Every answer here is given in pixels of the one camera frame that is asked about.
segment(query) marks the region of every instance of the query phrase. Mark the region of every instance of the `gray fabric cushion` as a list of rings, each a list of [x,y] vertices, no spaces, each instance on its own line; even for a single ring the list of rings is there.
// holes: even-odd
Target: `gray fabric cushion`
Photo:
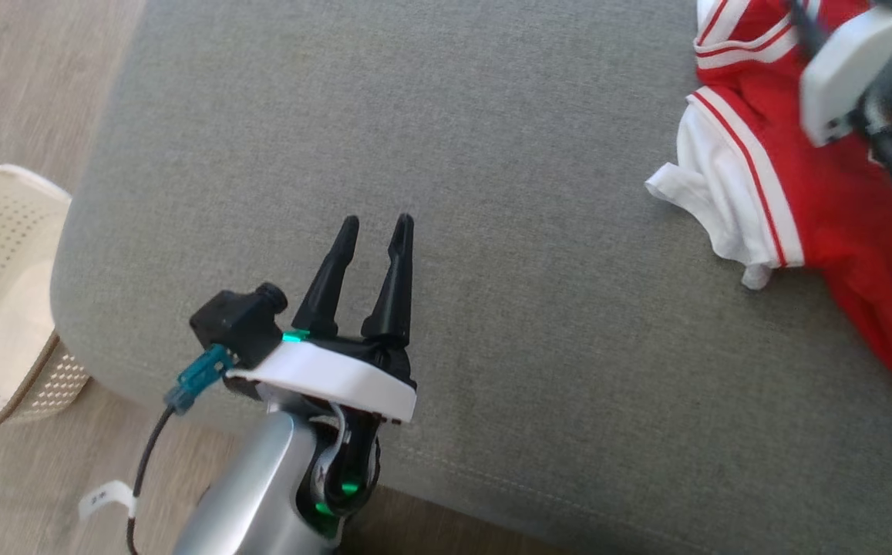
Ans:
[[[347,214],[355,333],[409,211],[419,406],[386,485],[579,550],[892,552],[892,375],[819,278],[745,291],[642,186],[693,34],[675,0],[152,0],[66,224],[62,337],[157,404],[189,315],[263,280],[300,302]]]

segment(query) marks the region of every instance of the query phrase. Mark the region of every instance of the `white cable label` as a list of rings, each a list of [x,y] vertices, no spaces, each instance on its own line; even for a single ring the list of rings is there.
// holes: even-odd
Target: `white cable label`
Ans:
[[[79,501],[79,520],[89,519],[101,506],[120,503],[127,508],[127,516],[132,519],[136,512],[136,499],[130,486],[114,480],[89,492]]]

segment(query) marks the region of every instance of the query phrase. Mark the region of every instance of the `red garment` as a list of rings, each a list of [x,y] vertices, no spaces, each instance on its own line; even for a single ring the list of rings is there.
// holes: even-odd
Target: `red garment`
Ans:
[[[778,266],[816,267],[837,304],[892,369],[892,182],[851,133],[813,147],[800,124],[805,67],[782,0],[700,6],[695,40],[706,85],[690,104],[712,113],[741,149]],[[830,29],[868,9],[861,0],[811,0]],[[759,142],[763,153],[749,148]],[[767,155],[776,179],[764,176]]]

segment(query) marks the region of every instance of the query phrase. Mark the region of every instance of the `white stripe trim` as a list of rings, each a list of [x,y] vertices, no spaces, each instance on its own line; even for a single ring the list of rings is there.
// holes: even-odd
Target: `white stripe trim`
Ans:
[[[802,252],[802,241],[799,239],[798,228],[795,226],[795,218],[792,217],[788,199],[785,197],[784,189],[781,187],[781,182],[778,180],[778,175],[776,171],[774,171],[774,166],[771,164],[771,160],[769,156],[767,156],[764,147],[751,131],[751,127],[748,127],[748,124],[737,115],[735,110],[731,108],[720,95],[717,95],[716,92],[713,92],[709,87],[702,87],[696,92],[699,93],[699,95],[702,95],[702,98],[706,99],[706,101],[720,113],[720,116],[727,122],[732,132],[742,143],[744,143],[744,147],[748,150],[748,154],[751,156],[753,162],[753,167],[755,167],[757,172],[757,178],[759,178],[760,182],[759,185],[764,193],[764,200],[767,201],[767,210],[769,210],[771,222],[774,224],[774,232],[777,233],[778,240],[781,243],[781,251],[784,253],[785,263],[787,263],[788,266],[803,266],[803,264],[805,264],[805,256]],[[732,140],[732,137],[727,133],[727,129],[725,129],[723,123],[718,122],[716,116],[713,115],[713,112],[706,108],[706,106],[703,106],[695,96],[690,95],[686,99],[689,101],[690,105],[700,109],[700,112],[708,117],[710,122],[716,124],[721,136],[729,141],[732,150],[734,150],[739,157],[744,158],[744,153],[742,153],[741,148],[739,148],[737,143]],[[745,168],[749,168],[748,160],[744,159],[744,164]],[[762,214],[767,221],[767,216],[764,215],[764,206],[762,205],[762,201],[760,201],[760,197],[757,196],[756,192],[752,192],[752,194],[755,196],[755,205],[759,214]],[[776,246],[774,246],[774,240],[769,234],[766,234],[766,241],[770,241],[771,252],[776,253],[777,249]]]
[[[750,0],[727,0],[726,5],[724,5],[723,1],[698,0],[696,3],[696,11],[699,14],[702,14],[704,7],[709,5],[706,9],[706,17],[699,19],[699,32],[697,32],[695,39],[696,45],[699,45],[700,42],[704,43],[704,45],[709,45],[709,43],[730,39],[730,35],[737,28],[742,15],[748,9],[748,4],[751,3]],[[709,35],[703,36],[703,32],[706,31],[710,22],[716,17],[716,11],[720,9],[720,6],[723,6],[723,12],[720,13],[715,24],[713,24],[713,28],[709,29]]]
[[[770,45],[763,47],[763,49],[758,49],[760,46],[764,45],[764,43],[773,39],[774,36],[783,32],[785,28],[791,26],[790,15],[785,15],[784,18],[781,18],[781,20],[770,29],[767,29],[767,32],[764,32],[764,34],[757,39],[753,39],[753,41],[727,41],[727,38],[732,34],[732,30],[739,24],[739,19],[744,15],[744,9],[746,9],[746,4],[742,6],[734,4],[734,2],[731,2],[724,7],[724,13],[720,15],[720,20],[717,21],[714,28],[711,29],[706,41],[702,41],[701,45],[699,39],[696,39],[696,41],[693,42],[693,49],[695,49],[697,56],[696,64],[700,69],[716,69],[718,67],[731,66],[732,64],[749,60],[755,60],[761,63],[771,63],[780,60],[782,56],[790,52],[790,50],[797,45],[798,35],[796,35],[795,29],[789,29],[789,31],[784,32],[784,35],[781,35],[777,41],[771,42]],[[809,0],[809,3],[806,4],[806,10],[812,17],[816,17],[819,14],[820,4],[822,4],[822,0]],[[737,14],[735,14],[735,17],[734,12],[732,11],[734,9],[739,10]],[[703,25],[707,25],[709,19],[712,19],[712,15],[707,18],[706,23]],[[721,25],[724,25],[725,29],[723,34],[716,31]]]
[[[695,46],[695,53],[697,56],[710,56],[710,52],[717,52],[717,50],[723,49],[741,49],[741,50],[753,50],[757,49],[757,47],[763,45],[764,42],[770,41],[774,35],[779,34],[782,29],[791,25],[791,20],[788,18],[788,15],[785,15],[784,18],[781,18],[781,21],[774,24],[774,26],[770,29],[767,29],[767,32],[764,32],[763,35],[759,36],[753,41],[743,42],[743,41],[721,41],[721,42],[707,42],[703,43],[703,45]]]
[[[727,52],[714,54],[707,57],[697,57],[696,64],[699,69],[716,69],[718,67],[732,66],[742,61],[759,61],[761,63],[773,63],[782,58],[797,45],[795,29],[789,29],[775,42],[765,49],[750,52],[744,49],[727,50]]]

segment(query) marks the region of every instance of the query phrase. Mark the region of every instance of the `clothing pile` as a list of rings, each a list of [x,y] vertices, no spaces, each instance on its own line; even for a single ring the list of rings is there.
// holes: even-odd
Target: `clothing pile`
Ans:
[[[829,29],[866,1],[809,0]],[[806,60],[782,0],[700,0],[703,86],[679,123],[678,165],[646,186],[685,208],[713,250],[763,288],[778,267],[818,268],[831,294],[892,369],[892,182],[851,133],[816,148],[800,124]]]

